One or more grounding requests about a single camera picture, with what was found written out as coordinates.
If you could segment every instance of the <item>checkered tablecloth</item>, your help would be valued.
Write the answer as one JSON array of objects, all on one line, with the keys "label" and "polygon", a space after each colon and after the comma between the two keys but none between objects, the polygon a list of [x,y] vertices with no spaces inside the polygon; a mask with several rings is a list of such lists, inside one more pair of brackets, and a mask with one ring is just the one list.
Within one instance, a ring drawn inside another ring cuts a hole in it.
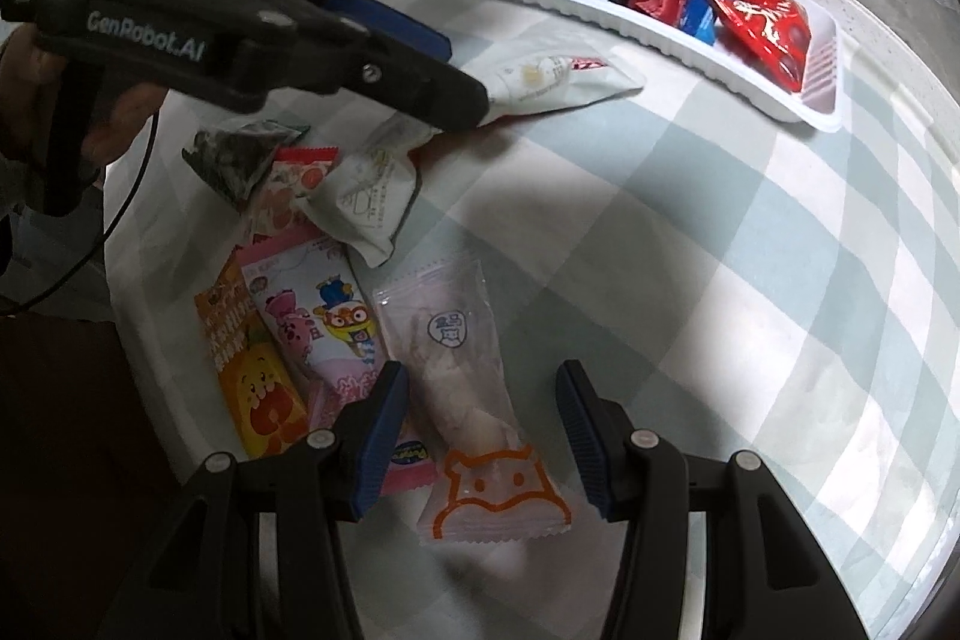
[{"label": "checkered tablecloth", "polygon": [[[435,25],[462,65],[536,26],[583,23],[498,0],[383,0]],[[608,42],[623,44],[613,34]],[[422,186],[368,292],[467,249],[496,312],[517,416],[576,487],[553,375],[579,357],[602,395],[678,447],[753,448],[803,512],[872,636],[919,607],[956,533],[960,381],[957,174],[909,97],[845,43],[836,134],[775,124],[679,62],[630,44],[636,97],[457,138]],[[242,453],[192,296],[239,220],[179,157],[218,111],[172,97],[134,212],[107,246],[121,335],[181,472]],[[279,92],[260,113],[356,145],[385,116],[350,95]],[[112,167],[115,211],[145,138]],[[581,509],[570,533],[422,547],[424,492],[381,501],[344,550],[367,637],[593,638],[622,528]],[[695,518],[685,637],[703,593]]]}]

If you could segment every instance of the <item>black cable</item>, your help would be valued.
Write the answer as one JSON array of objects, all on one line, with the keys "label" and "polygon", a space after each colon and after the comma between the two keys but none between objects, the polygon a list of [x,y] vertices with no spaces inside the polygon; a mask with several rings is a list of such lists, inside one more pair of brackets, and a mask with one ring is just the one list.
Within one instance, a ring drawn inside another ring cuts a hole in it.
[{"label": "black cable", "polygon": [[77,263],[74,263],[73,266],[67,271],[61,279],[57,280],[51,287],[48,287],[42,293],[37,293],[34,298],[29,301],[24,302],[23,304],[18,304],[13,309],[4,311],[0,313],[0,317],[13,317],[19,316],[19,314],[25,313],[27,310],[30,310],[32,307],[37,306],[40,302],[54,295],[61,287],[64,287],[66,283],[73,277],[77,272],[79,272],[86,263],[93,258],[97,251],[106,244],[107,240],[110,238],[110,235],[113,233],[113,229],[117,228],[117,224],[120,223],[120,218],[123,218],[124,213],[126,213],[127,208],[130,207],[131,201],[133,201],[133,196],[136,196],[136,191],[140,188],[140,183],[143,182],[143,175],[147,173],[147,164],[150,163],[150,156],[154,152],[154,143],[157,140],[157,124],[160,123],[160,110],[157,110],[152,117],[152,122],[150,125],[150,137],[147,139],[147,148],[143,151],[143,161],[140,164],[140,170],[136,173],[136,179],[133,180],[133,185],[131,185],[130,192],[127,194],[127,200],[120,206],[120,210],[117,212],[116,217],[110,222],[107,226],[107,230],[104,231],[102,237],[99,237],[96,242],[94,242],[93,247],[90,248],[89,252],[83,256]]}]

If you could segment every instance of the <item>clear plastic wrapper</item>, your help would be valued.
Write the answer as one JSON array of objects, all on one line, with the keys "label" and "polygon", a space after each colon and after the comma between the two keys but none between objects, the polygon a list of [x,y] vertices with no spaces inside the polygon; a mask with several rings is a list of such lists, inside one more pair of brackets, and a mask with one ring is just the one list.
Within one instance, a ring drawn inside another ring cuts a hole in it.
[{"label": "clear plastic wrapper", "polygon": [[[310,429],[329,428],[344,405],[367,397],[385,360],[344,247],[304,224],[240,248],[237,263],[267,328],[310,380]],[[429,485],[435,475],[424,442],[405,422],[383,493]]]},{"label": "clear plastic wrapper", "polygon": [[507,394],[480,263],[462,257],[376,295],[388,351],[446,450],[418,530],[494,542],[569,528],[569,504],[527,442]]},{"label": "clear plastic wrapper", "polygon": [[309,126],[288,127],[275,121],[253,121],[200,127],[191,148],[181,155],[187,165],[217,194],[243,212],[253,189],[270,170],[277,150],[292,145]]}]

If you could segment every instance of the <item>orange snack package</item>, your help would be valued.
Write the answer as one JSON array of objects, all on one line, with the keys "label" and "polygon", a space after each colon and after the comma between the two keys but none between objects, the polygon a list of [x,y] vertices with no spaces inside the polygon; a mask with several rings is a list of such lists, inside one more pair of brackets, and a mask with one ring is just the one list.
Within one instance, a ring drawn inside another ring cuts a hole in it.
[{"label": "orange snack package", "polygon": [[307,432],[304,402],[230,254],[217,282],[194,297],[233,424],[251,458],[283,453]]}]

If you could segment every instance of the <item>orange cow logo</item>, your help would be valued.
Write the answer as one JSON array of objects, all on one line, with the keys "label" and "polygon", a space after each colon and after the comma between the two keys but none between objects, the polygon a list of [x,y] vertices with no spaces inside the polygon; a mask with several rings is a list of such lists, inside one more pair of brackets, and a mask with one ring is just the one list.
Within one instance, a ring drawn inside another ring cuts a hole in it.
[{"label": "orange cow logo", "polygon": [[527,501],[548,501],[563,516],[565,525],[572,520],[569,506],[546,476],[544,463],[534,455],[532,445],[484,456],[451,450],[443,461],[443,474],[449,477],[450,490],[446,506],[433,521],[434,539],[443,539],[443,523],[455,512],[503,513]]}]

